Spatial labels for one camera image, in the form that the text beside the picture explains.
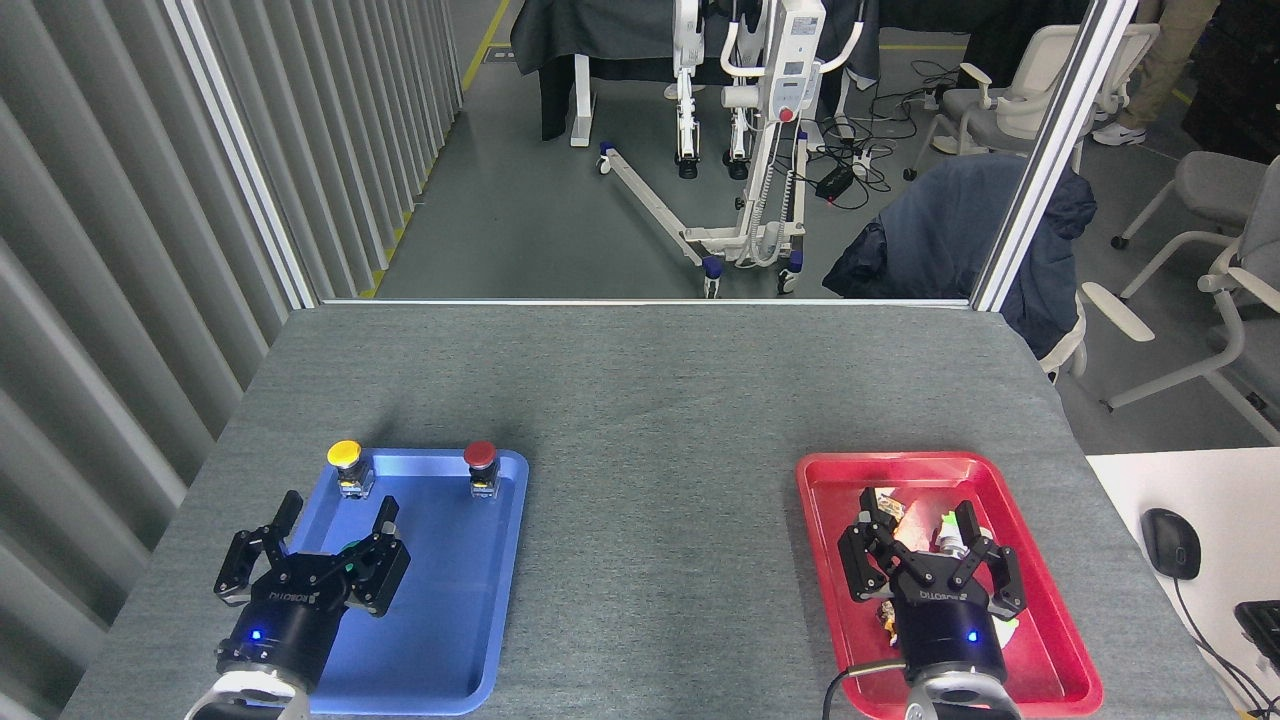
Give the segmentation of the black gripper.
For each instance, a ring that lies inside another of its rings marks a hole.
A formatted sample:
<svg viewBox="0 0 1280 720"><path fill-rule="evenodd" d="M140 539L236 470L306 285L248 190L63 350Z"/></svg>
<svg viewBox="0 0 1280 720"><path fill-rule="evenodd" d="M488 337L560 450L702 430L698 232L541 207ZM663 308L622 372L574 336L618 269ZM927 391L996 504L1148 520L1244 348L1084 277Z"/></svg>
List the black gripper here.
<svg viewBox="0 0 1280 720"><path fill-rule="evenodd" d="M884 597L895 579L895 619L902 674L915 682L931 673L970 671L998 682L1009 678L992 615L1018 616L1027 609L1015 550L984 536L972 501L956 506L955 520L968 555L932 587L923 557L893 537L897 521L881 510L861 510L838 541L849 592L855 602ZM991 593L973 580L986 562Z"/></svg>
<svg viewBox="0 0 1280 720"><path fill-rule="evenodd" d="M285 673L323 673L347 606L384 616L411 556L398 536L399 505L388 495L370 534L346 546L346 577L335 559L291 559L285 539L305 502L285 492L274 519L237 532L215 579L215 596L227 606L247 603L230 635L215 653L216 670L228 673L271 666ZM250 578L265 553L270 571L251 588Z"/></svg>

